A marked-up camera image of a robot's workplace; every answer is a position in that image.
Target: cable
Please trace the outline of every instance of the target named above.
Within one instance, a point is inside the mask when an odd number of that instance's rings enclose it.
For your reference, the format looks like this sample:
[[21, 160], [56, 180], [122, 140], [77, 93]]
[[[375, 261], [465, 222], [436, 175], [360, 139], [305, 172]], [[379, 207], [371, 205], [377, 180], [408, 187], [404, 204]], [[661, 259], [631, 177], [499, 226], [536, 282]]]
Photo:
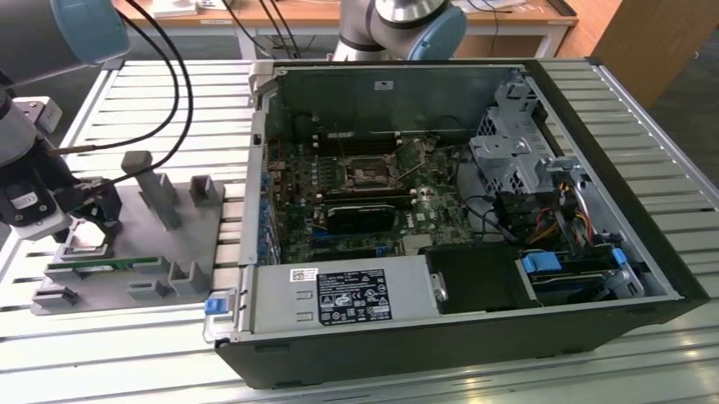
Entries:
[[172, 62], [169, 61], [169, 58], [167, 57], [165, 52], [157, 46], [157, 44], [155, 43], [149, 35], [145, 34], [145, 32], [140, 29], [140, 27], [121, 13], [120, 13], [120, 17], [122, 18], [124, 22], [132, 27], [132, 29], [137, 32], [138, 36], [142, 37], [142, 39], [149, 44], [149, 46], [155, 49], [155, 51], [160, 55], [161, 60], [165, 62], [167, 68], [169, 69], [169, 74], [172, 75], [172, 85], [175, 88], [175, 101], [172, 104], [172, 108], [169, 110], [169, 114], [167, 115], [167, 118], [160, 123], [160, 125], [149, 133], [147, 133], [142, 136], [137, 136], [125, 141], [108, 143], [105, 145], [81, 145], [81, 146], [56, 148], [50, 150], [50, 154], [53, 156], [61, 156], [61, 155], [81, 153], [81, 152], [92, 152], [94, 150], [108, 150], [116, 147], [129, 146], [140, 141], [145, 141], [147, 139], [157, 135], [167, 128], [167, 126], [172, 122], [172, 119], [175, 118], [175, 115], [177, 114], [177, 109], [180, 108], [180, 83], [177, 81], [177, 73], [175, 72], [175, 69], [172, 67]]
[[249, 41], [255, 44], [255, 46], [257, 46], [257, 49], [260, 50], [263, 55], [267, 56], [267, 57], [271, 57], [273, 59], [275, 57], [272, 56], [272, 53], [267, 50], [267, 48], [263, 45], [260, 45], [257, 40], [249, 35], [249, 32], [247, 31], [245, 26], [243, 25], [243, 23], [239, 22], [239, 18], [235, 15], [235, 12], [232, 11], [232, 7], [227, 3], [227, 0], [223, 0], [223, 4], [224, 4], [224, 8], [227, 9], [227, 12], [232, 16], [232, 19], [235, 20], [235, 24], [241, 29], [241, 31], [245, 34], [247, 38], [249, 38]]
[[177, 47], [175, 46], [173, 41], [169, 39], [169, 36], [167, 36], [165, 30], [160, 27], [160, 24], [157, 24], [157, 21], [153, 19], [152, 15], [147, 13], [147, 11], [137, 5], [134, 0], [125, 0], [128, 4], [137, 10], [137, 12], [142, 15], [147, 22], [152, 25], [155, 30], [157, 31], [157, 34], [160, 34], [161, 39], [165, 41], [167, 46], [169, 47], [169, 50], [172, 51], [175, 57], [177, 58], [177, 64], [180, 65], [181, 75], [184, 77], [185, 86], [188, 89], [188, 118], [185, 119], [184, 128], [181, 129], [180, 137], [177, 138], [177, 142], [172, 146], [172, 149], [167, 153], [167, 155], [149, 167], [145, 167], [140, 169], [138, 171], [125, 174], [121, 177], [117, 177], [108, 181], [106, 183], [101, 183], [97, 185], [90, 191], [90, 197], [100, 194], [104, 189], [113, 186], [117, 183], [121, 183], [126, 179], [134, 178], [138, 175], [144, 173], [149, 173], [152, 170], [156, 170], [160, 168], [173, 157], [173, 155], [177, 153], [181, 147], [181, 143], [184, 142], [185, 138], [188, 137], [189, 133], [189, 127], [192, 126], [192, 119], [195, 117], [195, 93], [192, 91], [192, 82], [189, 78], [188, 73], [188, 67], [185, 66], [184, 59], [181, 58], [181, 54], [177, 51]]
[[269, 19], [269, 22], [272, 23], [273, 30], [277, 31], [277, 36], [280, 37], [281, 47], [284, 48], [284, 51], [288, 53], [288, 59], [292, 59], [292, 54], [289, 53], [288, 44], [284, 41], [284, 38], [281, 37], [280, 27], [277, 27], [277, 23], [273, 20], [272, 13], [269, 13], [269, 8], [267, 8], [265, 0], [260, 0], [260, 6], [261, 6], [261, 9], [265, 10], [265, 15], [267, 15], [267, 18]]
[[129, 139], [126, 141], [118, 141], [116, 143], [110, 143], [110, 144], [106, 144], [106, 145], [97, 145], [97, 146], [93, 147], [92, 150], [113, 149], [116, 147], [128, 146], [128, 145], [132, 145], [132, 144], [137, 143], [138, 141], [144, 141], [144, 140], [149, 139], [151, 137], [157, 135], [161, 132], [163, 129], [167, 128], [167, 126], [172, 122], [172, 119], [175, 118], [175, 115], [177, 114], [177, 109], [180, 108], [180, 81], [177, 80], [177, 73], [175, 72], [172, 62], [169, 61], [169, 58], [167, 57], [165, 52], [157, 46], [157, 44], [155, 43], [155, 41], [149, 37], [149, 35], [145, 34], [145, 32], [140, 29], [140, 27], [121, 13], [120, 13], [120, 17], [124, 20], [124, 23], [128, 24], [132, 27], [132, 29], [137, 32], [138, 36], [142, 37], [145, 42], [155, 49], [155, 51], [157, 52], [157, 54], [161, 57], [161, 60], [167, 64], [167, 68], [169, 69], [169, 74], [172, 76], [172, 86], [175, 88], [175, 101], [172, 103], [172, 109], [169, 110], [169, 115], [167, 116], [165, 120], [161, 122], [160, 126], [157, 126], [157, 128], [153, 131], [151, 131], [147, 135], [138, 136], [134, 139]]
[[[487, 0], [480, 0], [484, 4], [487, 4], [487, 6], [492, 9], [492, 14], [495, 16], [495, 36], [492, 37], [492, 45], [489, 46], [489, 53], [488, 53], [488, 57], [492, 57], [492, 54], [495, 53], [495, 43], [496, 43], [496, 37], [499, 36], [499, 17], [496, 16], [496, 14], [501, 13], [501, 14], [511, 14], [512, 12], [511, 11], [497, 11], [495, 6], [492, 6], [492, 4], [488, 3]], [[467, 0], [467, 2], [469, 3], [469, 5], [477, 10], [477, 11], [481, 11], [481, 12], [487, 12], [485, 9], [483, 8], [479, 8], [473, 5], [472, 3], [472, 0]]]
[[309, 50], [309, 47], [315, 43], [315, 39], [316, 39], [316, 35], [312, 35], [312, 38], [309, 39], [307, 46], [304, 46], [303, 52], [307, 52]]
[[480, 214], [480, 212], [477, 212], [477, 211], [472, 208], [472, 206], [469, 206], [469, 205], [464, 202], [465, 199], [461, 199], [460, 196], [459, 196], [459, 199], [463, 200], [463, 203], [461, 203], [461, 204], [463, 204], [464, 207], [467, 208], [467, 211], [468, 211], [472, 215], [475, 215], [475, 216], [481, 220], [481, 222], [484, 222], [484, 223], [487, 223], [488, 225], [491, 225], [491, 226], [492, 226], [492, 227], [501, 233], [501, 235], [504, 236], [504, 238], [507, 239], [508, 242], [513, 242], [515, 244], [521, 244], [521, 245], [524, 244], [524, 243], [521, 242], [521, 240], [519, 240], [519, 239], [515, 237], [515, 235], [509, 232], [509, 230], [507, 230], [504, 227], [501, 227], [501, 226], [499, 225], [499, 223], [496, 223], [495, 221], [489, 220], [483, 214]]
[[296, 52], [295, 58], [303, 59], [303, 53], [300, 52], [300, 48], [296, 45], [295, 36], [292, 35], [292, 30], [289, 29], [288, 22], [285, 21], [284, 16], [281, 15], [281, 11], [280, 11], [280, 8], [277, 7], [277, 3], [273, 0], [269, 0], [269, 4], [272, 4], [273, 10], [280, 16], [281, 25], [284, 25], [284, 29], [288, 31], [289, 40], [292, 41], [292, 46], [295, 47], [295, 52]]

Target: slotted aluminum table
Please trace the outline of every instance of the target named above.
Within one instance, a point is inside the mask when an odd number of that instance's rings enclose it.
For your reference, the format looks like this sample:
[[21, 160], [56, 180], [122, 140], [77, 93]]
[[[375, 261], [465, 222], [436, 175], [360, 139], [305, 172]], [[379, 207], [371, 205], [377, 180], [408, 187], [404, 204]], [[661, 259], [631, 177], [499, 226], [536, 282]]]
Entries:
[[[203, 340], [203, 305], [36, 317], [28, 310], [54, 244], [17, 242], [0, 254], [0, 402], [716, 402], [719, 401], [719, 212], [716, 190], [600, 66], [543, 61], [588, 129], [713, 300], [592, 353], [253, 391]], [[236, 281], [247, 146], [248, 61], [192, 61], [196, 122], [164, 172], [175, 182], [228, 182], [216, 287]], [[160, 62], [102, 71], [65, 146], [145, 133], [173, 89]], [[169, 150], [184, 113], [142, 147]], [[568, 150], [556, 133], [559, 144]], [[120, 174], [122, 150], [69, 158], [80, 175]]]

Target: power supply label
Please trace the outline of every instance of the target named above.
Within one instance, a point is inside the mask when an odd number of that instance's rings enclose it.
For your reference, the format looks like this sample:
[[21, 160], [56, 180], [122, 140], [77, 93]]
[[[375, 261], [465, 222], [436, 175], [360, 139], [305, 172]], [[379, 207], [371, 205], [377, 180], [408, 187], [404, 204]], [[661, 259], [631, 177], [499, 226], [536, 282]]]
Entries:
[[384, 269], [317, 274], [316, 304], [323, 326], [392, 320]]

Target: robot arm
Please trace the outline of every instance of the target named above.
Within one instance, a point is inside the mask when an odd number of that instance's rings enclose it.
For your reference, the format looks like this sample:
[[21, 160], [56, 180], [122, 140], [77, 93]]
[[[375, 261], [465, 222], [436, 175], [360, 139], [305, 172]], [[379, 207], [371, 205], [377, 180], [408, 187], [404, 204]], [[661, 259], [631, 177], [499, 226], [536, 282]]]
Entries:
[[343, 0], [335, 61], [452, 57], [467, 17], [449, 0]]
[[68, 228], [70, 211], [100, 226], [112, 223], [120, 203], [114, 189], [82, 203], [92, 184], [49, 153], [4, 90], [124, 55], [129, 39], [110, 0], [0, 0], [0, 27], [0, 221], [37, 240]]

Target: green circuit board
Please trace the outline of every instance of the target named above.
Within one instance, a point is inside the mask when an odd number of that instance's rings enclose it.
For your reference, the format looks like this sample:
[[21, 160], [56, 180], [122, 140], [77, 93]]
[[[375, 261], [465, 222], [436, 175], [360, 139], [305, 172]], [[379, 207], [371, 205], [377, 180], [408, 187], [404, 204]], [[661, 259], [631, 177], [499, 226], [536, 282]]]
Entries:
[[[431, 245], [473, 240], [452, 185], [453, 146], [428, 146], [432, 141], [423, 136], [403, 136], [393, 153], [351, 157], [321, 157], [307, 144], [271, 144], [283, 263], [407, 255], [412, 253], [403, 245], [407, 236], [427, 235]], [[360, 175], [347, 174], [355, 171], [373, 177], [361, 181]], [[327, 231], [328, 206], [316, 195], [347, 192], [352, 187], [348, 184], [364, 189], [411, 189], [412, 205], [396, 211], [391, 230], [344, 235]]]

